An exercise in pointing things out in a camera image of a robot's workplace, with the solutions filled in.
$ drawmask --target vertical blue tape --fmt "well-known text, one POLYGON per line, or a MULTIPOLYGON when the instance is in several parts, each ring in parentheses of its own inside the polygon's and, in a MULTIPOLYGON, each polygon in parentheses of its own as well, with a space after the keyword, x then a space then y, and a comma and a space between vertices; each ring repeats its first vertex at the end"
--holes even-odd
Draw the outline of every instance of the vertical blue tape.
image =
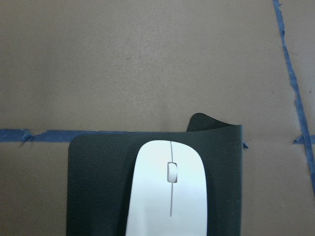
POLYGON ((280 32, 280 36, 281 36, 281 42, 282 42, 282 46, 283 46, 283 52, 284 52, 284 56, 285 56, 286 66, 287 66, 287 70, 288 70, 289 77, 290 77, 290 83, 291 83, 291 86, 292 86, 292 88, 295 92, 295 95, 296 95, 295 106, 296 106, 297 115, 299 117, 300 128, 301 128, 302 136, 303 136, 303 140, 304 140, 304 147, 305 147, 307 162, 308 162, 308 165, 310 168, 313 193, 315 195, 315 162, 314 162, 314 155, 313 155, 313 150, 312 150, 311 136, 310 136, 310 132, 309 132, 308 125, 307 125, 307 120, 306 120, 306 116, 305 116, 305 112, 304 112, 304 108, 303 108, 300 90, 299 90, 299 87, 297 84, 297 78, 295 76, 293 66, 292 66, 292 63, 290 60, 289 52, 288 52, 286 44, 285 44, 284 20, 283 20, 282 13, 280 10, 281 4, 279 3, 279 0, 273 0, 273 2, 274 2, 275 12, 276 12, 276 16, 277 16, 278 27, 279 27, 279 32, 280 32))

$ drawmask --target black mouse pad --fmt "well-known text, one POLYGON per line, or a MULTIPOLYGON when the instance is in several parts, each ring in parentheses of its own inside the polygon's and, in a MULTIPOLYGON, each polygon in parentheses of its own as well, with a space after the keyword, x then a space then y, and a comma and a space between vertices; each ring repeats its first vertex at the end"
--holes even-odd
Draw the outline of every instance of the black mouse pad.
POLYGON ((140 148, 152 140, 183 143, 199 153, 207 181, 207 235, 239 236, 242 126, 201 113, 192 116, 187 132, 92 134, 73 139, 68 156, 67 236, 125 235, 135 160, 140 148))

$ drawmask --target wireless mouse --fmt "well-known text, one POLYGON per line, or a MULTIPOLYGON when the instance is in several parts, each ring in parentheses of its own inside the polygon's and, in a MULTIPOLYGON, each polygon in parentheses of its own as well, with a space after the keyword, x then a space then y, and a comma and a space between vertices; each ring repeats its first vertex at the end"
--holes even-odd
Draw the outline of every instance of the wireless mouse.
POLYGON ((207 188, 199 154, 165 140, 144 144, 132 179, 126 236, 206 236, 207 188))

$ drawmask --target white mouse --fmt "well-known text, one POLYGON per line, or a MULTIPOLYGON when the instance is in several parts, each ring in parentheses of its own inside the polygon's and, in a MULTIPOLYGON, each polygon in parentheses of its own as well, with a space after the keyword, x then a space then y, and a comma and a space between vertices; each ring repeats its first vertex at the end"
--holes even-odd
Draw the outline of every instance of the white mouse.
POLYGON ((126 236, 206 236, 207 187, 203 163, 191 147, 165 140, 139 150, 126 236))

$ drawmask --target scroll wheel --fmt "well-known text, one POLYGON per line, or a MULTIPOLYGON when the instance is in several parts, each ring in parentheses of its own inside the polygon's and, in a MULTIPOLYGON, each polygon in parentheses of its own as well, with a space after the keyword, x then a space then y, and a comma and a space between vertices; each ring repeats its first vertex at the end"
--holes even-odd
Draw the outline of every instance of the scroll wheel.
POLYGON ((175 162, 167 163, 167 181, 177 183, 177 164, 175 162))

